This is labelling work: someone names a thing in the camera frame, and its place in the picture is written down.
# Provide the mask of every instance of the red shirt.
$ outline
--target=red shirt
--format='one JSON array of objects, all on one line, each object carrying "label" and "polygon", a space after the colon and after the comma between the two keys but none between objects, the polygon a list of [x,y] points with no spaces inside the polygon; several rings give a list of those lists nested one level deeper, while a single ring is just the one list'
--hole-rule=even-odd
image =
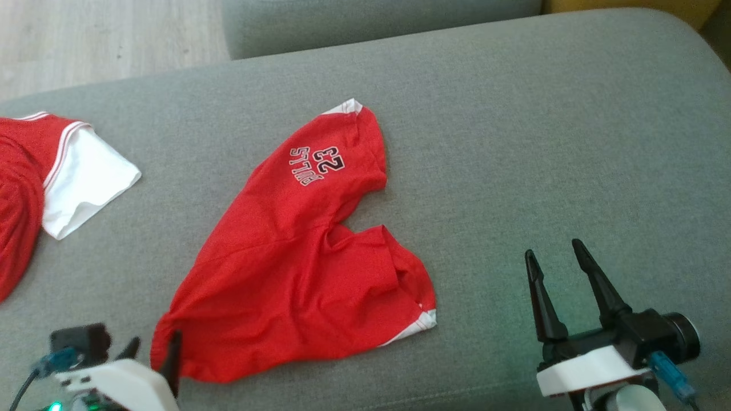
[{"label": "red shirt", "polygon": [[386,185],[376,117],[350,100],[299,129],[251,174],[155,330],[182,333],[181,375],[229,382],[288,361],[386,344],[436,308],[423,264],[383,226],[341,224]]},{"label": "red shirt", "polygon": [[81,125],[45,112],[0,118],[0,302],[23,277],[42,224],[45,187]]}]

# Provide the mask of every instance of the sofa backrest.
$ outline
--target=sofa backrest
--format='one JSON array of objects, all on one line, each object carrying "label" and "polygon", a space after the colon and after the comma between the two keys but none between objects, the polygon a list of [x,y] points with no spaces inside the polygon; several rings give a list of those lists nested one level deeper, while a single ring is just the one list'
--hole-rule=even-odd
[{"label": "sofa backrest", "polygon": [[222,0],[232,59],[540,13],[541,0]]}]

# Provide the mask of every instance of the grey sofa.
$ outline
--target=grey sofa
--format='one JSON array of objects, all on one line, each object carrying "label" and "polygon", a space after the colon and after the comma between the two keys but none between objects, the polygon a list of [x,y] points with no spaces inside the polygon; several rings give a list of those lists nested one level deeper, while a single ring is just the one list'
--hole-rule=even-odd
[{"label": "grey sofa", "polygon": [[537,15],[541,0],[222,0],[232,59]]},{"label": "grey sofa", "polygon": [[[254,167],[350,97],[379,119],[389,183],[347,224],[384,224],[422,258],[439,325],[229,385],[184,380],[182,410],[568,410],[536,384],[523,252],[537,253],[569,330],[595,328],[574,237],[634,308],[694,321],[702,354],[683,369],[704,411],[728,410],[731,75],[687,25],[634,9],[477,24],[0,104],[0,116],[48,110],[89,121],[143,173],[68,238],[41,235],[0,305],[0,404],[54,329],[103,321],[113,351],[139,335],[146,352]],[[662,393],[669,410],[681,409]],[[23,406],[58,398],[42,381]]]}]

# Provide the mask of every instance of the bulls jersey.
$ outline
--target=bulls jersey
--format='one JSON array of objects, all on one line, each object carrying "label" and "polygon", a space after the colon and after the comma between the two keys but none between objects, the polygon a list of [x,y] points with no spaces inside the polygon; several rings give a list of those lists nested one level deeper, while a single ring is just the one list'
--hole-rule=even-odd
[{"label": "bulls jersey", "polygon": [[43,226],[62,239],[140,177],[91,126],[41,112],[0,118],[0,302]]},{"label": "bulls jersey", "polygon": [[383,139],[368,108],[351,99],[299,129],[254,170],[203,245],[156,327],[153,367],[175,330],[181,375],[229,382],[434,327],[419,259],[386,227],[342,225],[385,185]]}]

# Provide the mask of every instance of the yellow object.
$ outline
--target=yellow object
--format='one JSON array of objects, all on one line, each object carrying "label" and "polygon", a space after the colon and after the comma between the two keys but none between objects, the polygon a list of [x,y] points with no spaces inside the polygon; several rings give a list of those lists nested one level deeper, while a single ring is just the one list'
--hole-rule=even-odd
[{"label": "yellow object", "polygon": [[543,11],[548,14],[608,7],[647,7],[674,14],[694,29],[700,30],[720,2],[721,0],[544,0]]}]

